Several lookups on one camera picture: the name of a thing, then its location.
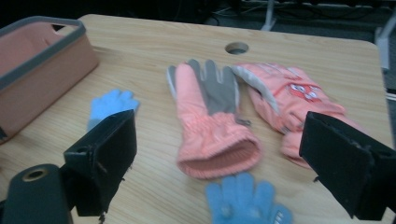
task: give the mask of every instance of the chair leg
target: chair leg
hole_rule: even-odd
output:
[[[381,67],[389,70],[389,36],[396,25],[396,7],[390,16],[384,28],[378,27],[375,30],[375,44],[379,50],[379,57],[381,60]]]
[[[270,31],[276,22],[276,19],[274,18],[274,2],[275,0],[268,0],[267,14],[262,31]]]

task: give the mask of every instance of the pink basket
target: pink basket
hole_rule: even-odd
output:
[[[72,27],[67,35],[54,25]],[[0,30],[0,144],[99,63],[81,21],[30,17]]]

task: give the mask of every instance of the wooden table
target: wooden table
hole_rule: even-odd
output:
[[[181,173],[175,164],[181,143],[176,105],[166,82],[170,64],[190,58],[219,65],[273,62],[303,68],[351,119],[391,147],[389,115],[375,45],[346,39],[289,35],[214,26],[145,21],[98,15],[81,20],[100,65],[56,104],[9,142],[0,146],[0,200],[9,180],[28,167],[64,164],[63,152],[85,132],[90,102],[112,89],[131,90],[141,102],[136,115],[137,156],[114,197],[106,223],[210,223],[204,189],[208,181]],[[249,46],[245,54],[225,51],[232,42]],[[260,119],[240,85],[241,113],[265,147],[250,172],[276,187],[276,201],[293,213],[294,223],[372,223],[350,219],[316,174],[280,152],[282,135]],[[97,223],[78,217],[75,223]],[[387,210],[383,223],[390,223]]]

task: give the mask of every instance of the blue glove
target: blue glove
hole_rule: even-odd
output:
[[[267,181],[257,184],[251,174],[229,175],[221,184],[206,186],[213,224],[291,224],[288,208],[273,204],[275,189]]]
[[[91,114],[87,125],[88,132],[110,115],[130,109],[133,109],[136,113],[139,102],[134,100],[133,96],[134,93],[131,91],[112,90],[101,97],[94,98],[91,101]]]

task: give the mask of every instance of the pink glove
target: pink glove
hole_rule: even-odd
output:
[[[177,101],[183,143],[177,166],[187,175],[213,178],[245,171],[261,156],[259,140],[235,115],[238,86],[230,67],[205,69],[195,60],[170,66],[170,90]]]
[[[232,69],[250,86],[248,93],[256,111],[274,129],[285,134],[282,153],[303,167],[309,168],[299,156],[308,111],[335,117],[361,130],[344,116],[345,109],[332,103],[320,86],[299,68],[276,63],[240,63]]]

